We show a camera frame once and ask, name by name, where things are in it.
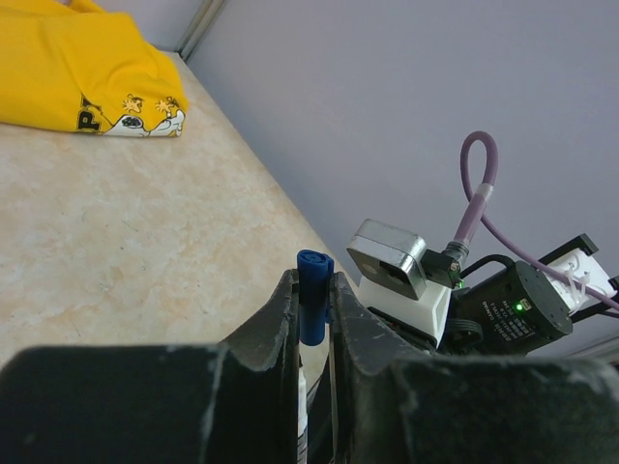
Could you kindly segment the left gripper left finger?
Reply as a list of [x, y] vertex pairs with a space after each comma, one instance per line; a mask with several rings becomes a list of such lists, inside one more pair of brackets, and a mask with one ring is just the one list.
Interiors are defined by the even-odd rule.
[[298, 275], [217, 343], [37, 346], [1, 370], [5, 463], [293, 463]]

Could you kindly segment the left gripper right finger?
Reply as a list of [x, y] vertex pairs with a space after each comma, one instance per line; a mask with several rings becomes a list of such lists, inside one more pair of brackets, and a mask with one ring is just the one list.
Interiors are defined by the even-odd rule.
[[614, 463], [618, 374], [583, 358], [432, 356], [331, 283], [338, 463]]

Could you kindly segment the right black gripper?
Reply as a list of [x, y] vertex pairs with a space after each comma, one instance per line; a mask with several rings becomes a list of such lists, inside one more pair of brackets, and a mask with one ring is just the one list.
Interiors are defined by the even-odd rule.
[[542, 272], [502, 255], [468, 271], [490, 262], [504, 269], [457, 290], [429, 282], [418, 301], [373, 283], [371, 312], [411, 343], [442, 354], [525, 356], [573, 332], [567, 304]]

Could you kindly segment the blue pen cap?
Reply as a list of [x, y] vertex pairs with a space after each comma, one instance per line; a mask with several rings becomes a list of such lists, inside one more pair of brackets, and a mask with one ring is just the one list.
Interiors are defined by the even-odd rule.
[[325, 337], [334, 267], [334, 260], [325, 253], [303, 249], [297, 254], [299, 337], [307, 346], [317, 346]]

